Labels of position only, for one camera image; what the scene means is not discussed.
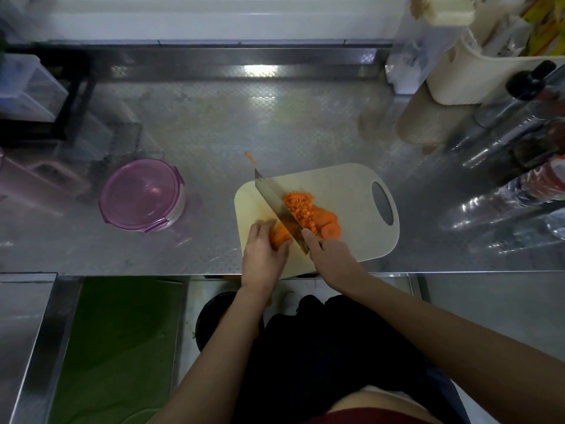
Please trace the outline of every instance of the cutting board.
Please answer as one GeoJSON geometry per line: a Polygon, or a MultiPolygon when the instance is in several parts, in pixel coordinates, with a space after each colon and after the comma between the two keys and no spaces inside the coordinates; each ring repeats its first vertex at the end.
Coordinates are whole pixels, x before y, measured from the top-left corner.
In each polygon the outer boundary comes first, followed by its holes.
{"type": "MultiPolygon", "coordinates": [[[[398,211],[389,190],[378,175],[364,165],[346,163],[318,170],[298,172],[271,179],[275,192],[310,192],[314,204],[337,215],[341,226],[340,240],[345,242],[357,261],[390,253],[398,242],[398,211]],[[375,205],[373,182],[385,192],[393,214],[391,226],[385,223],[375,205]]],[[[234,199],[241,250],[245,249],[249,229],[257,220],[278,220],[271,207],[255,188],[255,181],[242,185],[234,199]]],[[[315,272],[314,263],[293,241],[281,278],[315,272]]]]}

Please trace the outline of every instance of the knife blade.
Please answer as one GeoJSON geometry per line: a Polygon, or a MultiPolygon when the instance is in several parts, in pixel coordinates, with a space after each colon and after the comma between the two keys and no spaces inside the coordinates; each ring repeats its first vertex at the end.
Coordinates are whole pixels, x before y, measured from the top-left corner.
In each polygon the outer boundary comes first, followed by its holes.
{"type": "Polygon", "coordinates": [[[287,206],[284,205],[283,200],[273,190],[268,180],[257,171],[257,168],[255,169],[255,187],[259,193],[261,193],[266,203],[269,204],[271,209],[275,212],[282,224],[288,229],[292,237],[298,242],[302,251],[307,254],[310,249],[308,249],[306,241],[304,241],[300,222],[296,220],[296,217],[294,217],[287,206]]]}

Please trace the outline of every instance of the pink container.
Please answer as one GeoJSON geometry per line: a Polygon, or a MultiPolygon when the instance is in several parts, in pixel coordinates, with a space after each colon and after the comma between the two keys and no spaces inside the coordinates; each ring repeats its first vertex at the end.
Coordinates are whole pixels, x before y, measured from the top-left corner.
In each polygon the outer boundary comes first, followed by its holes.
{"type": "Polygon", "coordinates": [[[98,205],[106,223],[126,231],[161,231],[178,220],[186,204],[179,170],[158,159],[139,159],[106,181],[98,205]]]}

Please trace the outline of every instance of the right hand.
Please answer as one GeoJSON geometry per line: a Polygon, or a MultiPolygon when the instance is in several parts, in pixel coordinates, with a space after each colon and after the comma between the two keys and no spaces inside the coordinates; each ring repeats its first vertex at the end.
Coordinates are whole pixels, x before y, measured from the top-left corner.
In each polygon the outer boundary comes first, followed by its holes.
{"type": "Polygon", "coordinates": [[[332,238],[319,241],[309,229],[304,229],[302,235],[316,270],[334,290],[346,294],[367,276],[367,271],[351,255],[344,242],[332,238]]]}

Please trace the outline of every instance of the metal counter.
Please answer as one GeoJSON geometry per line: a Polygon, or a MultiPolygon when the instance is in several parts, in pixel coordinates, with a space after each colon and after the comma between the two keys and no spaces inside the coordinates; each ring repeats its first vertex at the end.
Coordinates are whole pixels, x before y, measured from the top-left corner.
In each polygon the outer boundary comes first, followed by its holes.
{"type": "Polygon", "coordinates": [[[115,133],[103,161],[74,163],[90,190],[56,218],[0,202],[0,271],[60,275],[238,274],[233,198],[253,179],[248,150],[265,175],[357,162],[390,189],[398,245],[365,262],[372,272],[560,270],[564,248],[508,256],[472,254],[487,228],[442,231],[451,206],[492,184],[464,170],[442,143],[469,112],[440,106],[423,86],[395,97],[376,48],[90,49],[98,83],[91,111],[115,133]],[[104,224],[104,180],[138,157],[175,165],[187,209],[172,227],[143,234],[104,224]]]}

